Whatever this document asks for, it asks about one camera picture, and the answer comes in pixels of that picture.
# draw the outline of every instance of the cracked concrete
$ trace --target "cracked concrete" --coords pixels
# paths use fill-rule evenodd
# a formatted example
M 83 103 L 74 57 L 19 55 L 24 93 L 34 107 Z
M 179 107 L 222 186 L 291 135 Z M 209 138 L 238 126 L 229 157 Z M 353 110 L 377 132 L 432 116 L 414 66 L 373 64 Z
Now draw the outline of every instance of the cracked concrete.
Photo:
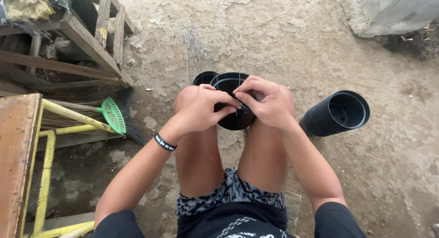
M 119 1 L 136 27 L 124 42 L 123 68 L 136 85 L 133 121 L 146 139 L 172 116 L 174 100 L 189 85 L 182 30 L 190 20 L 204 41 L 211 41 L 213 28 L 208 50 L 220 72 L 240 70 L 290 87 L 297 119 L 338 90 L 363 95 L 371 108 L 367 125 L 312 141 L 338 175 L 348 207 L 365 233 L 433 237 L 430 225 L 439 221 L 436 58 L 418 61 L 355 37 L 336 0 L 221 0 L 220 5 L 219 0 Z M 244 133 L 219 128 L 218 138 L 224 167 L 237 166 Z M 68 148 L 56 152 L 55 163 L 62 168 L 54 170 L 51 188 L 59 194 L 51 197 L 49 208 L 60 216 L 94 211 L 120 170 L 110 152 L 132 158 L 140 148 L 120 138 L 86 153 L 92 149 L 82 148 L 84 153 L 76 152 L 75 158 L 63 158 L 72 153 Z M 176 174 L 172 155 L 136 208 L 140 228 L 151 237 L 176 234 Z M 312 237 L 310 203 L 292 170 L 288 177 L 287 190 L 303 196 L 297 235 Z M 81 184 L 72 203 L 63 182 L 75 180 Z M 93 189 L 85 187 L 91 183 Z

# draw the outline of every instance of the black wristband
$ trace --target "black wristband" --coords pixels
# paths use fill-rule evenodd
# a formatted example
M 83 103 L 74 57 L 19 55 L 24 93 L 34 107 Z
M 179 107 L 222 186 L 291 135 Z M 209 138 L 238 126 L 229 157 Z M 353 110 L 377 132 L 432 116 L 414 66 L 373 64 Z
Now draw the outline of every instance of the black wristband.
M 158 133 L 154 136 L 154 139 L 161 147 L 163 147 L 164 149 L 166 149 L 168 151 L 174 151 L 175 148 L 177 148 L 177 146 L 170 145 L 166 141 L 164 141 Z

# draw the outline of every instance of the shorts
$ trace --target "shorts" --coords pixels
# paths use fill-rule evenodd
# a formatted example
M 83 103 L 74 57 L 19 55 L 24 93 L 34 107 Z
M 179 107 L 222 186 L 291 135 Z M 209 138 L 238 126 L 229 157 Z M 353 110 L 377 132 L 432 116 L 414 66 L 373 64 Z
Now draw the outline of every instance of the shorts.
M 262 203 L 279 209 L 287 209 L 284 193 L 262 191 L 240 179 L 236 168 L 226 168 L 222 185 L 213 192 L 197 198 L 188 198 L 180 194 L 175 214 L 178 217 L 194 216 L 230 202 Z

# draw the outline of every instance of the dirt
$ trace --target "dirt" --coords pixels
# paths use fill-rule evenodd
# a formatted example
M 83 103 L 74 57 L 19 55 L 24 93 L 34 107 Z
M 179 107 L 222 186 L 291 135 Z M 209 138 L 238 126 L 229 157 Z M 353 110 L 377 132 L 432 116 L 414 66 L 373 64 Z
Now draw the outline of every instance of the dirt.
M 428 61 L 439 55 L 439 19 L 414 32 L 378 36 L 375 40 L 391 52 Z
M 368 124 L 312 142 L 339 177 L 362 230 L 372 231 L 368 237 L 434 237 L 430 226 L 439 222 L 437 22 L 403 35 L 414 40 L 401 41 L 401 35 L 362 39 L 353 35 L 336 0 L 221 0 L 219 6 L 219 0 L 119 1 L 136 27 L 124 43 L 123 68 L 134 79 L 133 120 L 147 140 L 172 116 L 173 101 L 189 85 L 182 29 L 190 20 L 210 41 L 216 16 L 208 51 L 217 69 L 290 87 L 298 120 L 338 90 L 365 97 L 371 108 Z M 51 95 L 74 99 L 100 92 L 89 87 Z M 219 128 L 218 138 L 223 166 L 237 166 L 244 132 Z M 53 217 L 92 212 L 138 150 L 128 138 L 56 150 L 48 207 Z M 41 155 L 37 162 L 42 165 Z M 172 156 L 136 208 L 145 234 L 175 236 L 176 174 Z M 292 170 L 286 189 L 303 196 L 296 234 L 312 237 L 314 215 Z

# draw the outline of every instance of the hand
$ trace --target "hand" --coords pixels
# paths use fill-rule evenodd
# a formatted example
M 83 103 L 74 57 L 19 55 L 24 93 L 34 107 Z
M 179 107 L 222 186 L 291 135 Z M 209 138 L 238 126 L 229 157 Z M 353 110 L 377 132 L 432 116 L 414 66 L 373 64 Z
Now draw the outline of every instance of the hand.
M 247 93 L 250 91 L 257 94 L 259 101 Z M 251 75 L 233 91 L 233 94 L 268 126 L 281 129 L 292 118 L 281 89 L 276 83 Z
M 214 112 L 216 103 L 225 103 L 228 106 Z M 236 107 L 242 103 L 228 95 L 225 91 L 215 90 L 207 84 L 201 84 L 195 97 L 175 117 L 182 125 L 184 133 L 200 132 L 217 124 L 228 114 L 236 112 Z

